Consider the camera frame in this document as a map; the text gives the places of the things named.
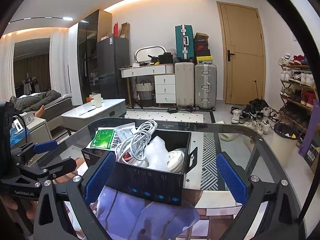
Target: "white cable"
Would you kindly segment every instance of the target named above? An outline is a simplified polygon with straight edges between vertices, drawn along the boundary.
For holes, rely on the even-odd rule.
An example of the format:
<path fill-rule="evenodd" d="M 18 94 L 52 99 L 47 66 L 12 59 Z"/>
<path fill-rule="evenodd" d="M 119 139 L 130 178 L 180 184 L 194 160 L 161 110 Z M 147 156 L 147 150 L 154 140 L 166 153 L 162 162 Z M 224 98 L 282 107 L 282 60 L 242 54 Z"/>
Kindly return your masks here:
<path fill-rule="evenodd" d="M 136 161 L 143 161 L 146 158 L 144 148 L 151 140 L 151 136 L 157 126 L 158 124 L 154 120 L 144 122 L 132 136 L 119 143 L 115 150 L 117 161 L 129 164 L 133 164 Z M 131 157 L 124 158 L 123 156 L 129 151 Z"/>

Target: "wooden door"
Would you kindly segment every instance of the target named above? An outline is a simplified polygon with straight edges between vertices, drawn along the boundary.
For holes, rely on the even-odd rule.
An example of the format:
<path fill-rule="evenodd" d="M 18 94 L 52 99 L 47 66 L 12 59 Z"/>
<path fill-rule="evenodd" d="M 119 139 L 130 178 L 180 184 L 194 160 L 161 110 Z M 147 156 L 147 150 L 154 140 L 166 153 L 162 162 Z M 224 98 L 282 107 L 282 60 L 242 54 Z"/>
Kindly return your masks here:
<path fill-rule="evenodd" d="M 257 98 L 257 89 L 259 98 L 264 97 L 265 48 L 258 10 L 220 2 L 218 9 L 224 51 L 224 100 L 226 104 L 246 105 Z"/>

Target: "metal screw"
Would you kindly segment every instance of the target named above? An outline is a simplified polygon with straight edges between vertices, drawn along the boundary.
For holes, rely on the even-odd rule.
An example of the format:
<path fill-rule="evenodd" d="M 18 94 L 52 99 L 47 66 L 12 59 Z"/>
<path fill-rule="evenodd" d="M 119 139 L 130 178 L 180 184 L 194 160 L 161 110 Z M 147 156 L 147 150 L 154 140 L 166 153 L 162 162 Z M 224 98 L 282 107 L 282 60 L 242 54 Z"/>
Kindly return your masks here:
<path fill-rule="evenodd" d="M 79 175 L 74 176 L 74 177 L 72 178 L 72 180 L 73 180 L 74 182 L 78 182 L 79 180 L 81 180 L 81 176 L 79 176 Z"/>
<path fill-rule="evenodd" d="M 254 181 L 254 182 L 258 182 L 260 179 L 259 179 L 258 176 L 252 175 L 252 176 L 251 176 L 251 180 Z"/>
<path fill-rule="evenodd" d="M 285 179 L 282 179 L 282 180 L 281 180 L 281 184 L 282 184 L 283 186 L 287 186 L 287 185 L 288 185 L 288 182 L 287 182 Z"/>
<path fill-rule="evenodd" d="M 49 186 L 51 184 L 51 180 L 46 180 L 45 182 L 44 182 L 44 185 L 45 186 Z"/>

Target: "foot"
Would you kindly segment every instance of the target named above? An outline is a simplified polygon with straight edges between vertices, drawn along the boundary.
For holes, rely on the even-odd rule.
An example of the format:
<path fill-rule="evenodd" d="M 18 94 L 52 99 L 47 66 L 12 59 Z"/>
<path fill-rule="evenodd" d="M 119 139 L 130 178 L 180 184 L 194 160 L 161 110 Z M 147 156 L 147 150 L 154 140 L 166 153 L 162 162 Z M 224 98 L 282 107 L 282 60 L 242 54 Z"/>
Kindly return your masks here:
<path fill-rule="evenodd" d="M 41 108 L 35 112 L 35 117 L 41 118 L 44 114 L 44 106 L 41 106 Z"/>

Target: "white coffee table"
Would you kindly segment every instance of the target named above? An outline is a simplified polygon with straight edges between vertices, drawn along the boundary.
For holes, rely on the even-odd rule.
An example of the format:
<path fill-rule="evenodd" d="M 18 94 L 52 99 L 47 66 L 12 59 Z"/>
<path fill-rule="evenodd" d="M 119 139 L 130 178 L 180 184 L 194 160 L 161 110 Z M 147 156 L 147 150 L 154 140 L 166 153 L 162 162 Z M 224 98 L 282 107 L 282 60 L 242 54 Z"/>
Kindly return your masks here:
<path fill-rule="evenodd" d="M 95 108 L 90 102 L 62 114 L 62 126 L 71 135 L 71 131 L 78 131 L 96 120 L 124 117 L 126 112 L 125 99 L 105 99 L 99 108 Z"/>

